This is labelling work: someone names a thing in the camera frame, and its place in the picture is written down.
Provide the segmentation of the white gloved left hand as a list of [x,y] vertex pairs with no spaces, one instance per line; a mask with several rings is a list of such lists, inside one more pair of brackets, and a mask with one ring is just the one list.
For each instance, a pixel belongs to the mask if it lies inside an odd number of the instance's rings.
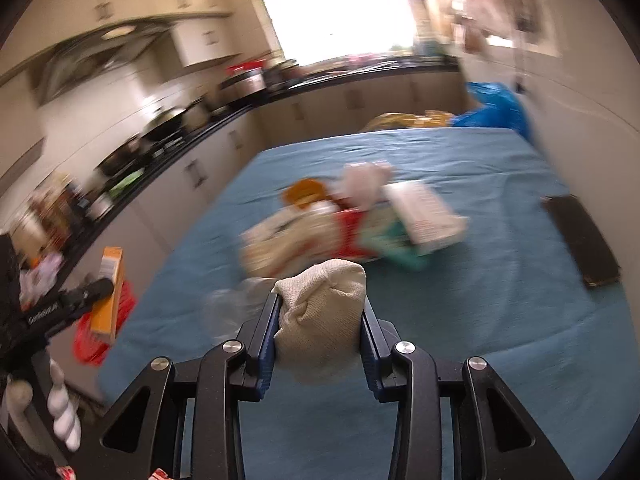
[[64,460],[63,450],[75,453],[81,442],[81,424],[64,373],[45,351],[32,358],[32,367],[32,380],[9,378],[3,404],[9,420],[31,450]]

